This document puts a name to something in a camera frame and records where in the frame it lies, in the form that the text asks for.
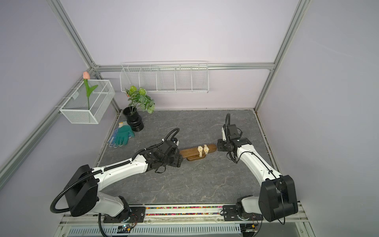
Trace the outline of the brown wooden watch stand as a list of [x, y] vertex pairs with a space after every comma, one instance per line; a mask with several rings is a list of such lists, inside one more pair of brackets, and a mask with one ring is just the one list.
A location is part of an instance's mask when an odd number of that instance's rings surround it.
[[[207, 144], [207, 146], [209, 147], [208, 154], [216, 152], [217, 146], [215, 144]], [[184, 159], [187, 159], [188, 161], [196, 161], [196, 160], [204, 159], [208, 154], [206, 155], [203, 151], [202, 157], [200, 158], [197, 147], [181, 150], [180, 155], [182, 155], [182, 157]]]

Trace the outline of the beige band watch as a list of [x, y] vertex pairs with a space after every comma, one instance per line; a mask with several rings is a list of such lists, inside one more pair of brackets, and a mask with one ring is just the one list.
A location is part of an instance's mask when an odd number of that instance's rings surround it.
[[206, 155], [209, 153], [209, 147], [206, 144], [204, 144], [203, 151]]

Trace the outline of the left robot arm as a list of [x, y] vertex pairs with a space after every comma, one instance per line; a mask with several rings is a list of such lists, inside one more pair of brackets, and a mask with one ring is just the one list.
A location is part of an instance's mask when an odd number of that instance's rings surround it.
[[81, 166], [66, 186], [69, 188], [65, 194], [68, 211], [74, 217], [94, 212], [113, 217], [118, 222], [128, 220], [132, 210], [125, 198], [107, 195], [102, 190], [132, 175], [151, 170], [159, 173], [159, 169], [166, 166], [180, 167], [183, 157], [178, 144], [178, 139], [172, 138], [110, 166]]

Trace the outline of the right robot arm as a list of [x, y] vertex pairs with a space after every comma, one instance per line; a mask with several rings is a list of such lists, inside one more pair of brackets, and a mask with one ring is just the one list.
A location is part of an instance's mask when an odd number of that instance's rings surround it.
[[258, 197], [246, 196], [238, 199], [239, 215], [260, 214], [268, 222], [280, 220], [298, 213], [295, 182], [289, 175], [282, 175], [259, 155], [250, 140], [238, 132], [236, 125], [225, 124], [222, 138], [218, 140], [218, 151], [227, 152], [234, 162], [243, 162], [260, 184]]

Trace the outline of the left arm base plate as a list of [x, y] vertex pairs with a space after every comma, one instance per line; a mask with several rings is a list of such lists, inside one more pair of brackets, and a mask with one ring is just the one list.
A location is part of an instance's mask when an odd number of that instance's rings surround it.
[[104, 214], [104, 223], [142, 223], [146, 214], [146, 207], [134, 206], [127, 210], [123, 210], [116, 217]]

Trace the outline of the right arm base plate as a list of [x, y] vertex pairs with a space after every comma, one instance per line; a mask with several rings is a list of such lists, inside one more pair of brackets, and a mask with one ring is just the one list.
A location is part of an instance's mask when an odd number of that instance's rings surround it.
[[263, 216], [258, 213], [247, 213], [241, 206], [224, 205], [220, 211], [225, 221], [263, 221]]

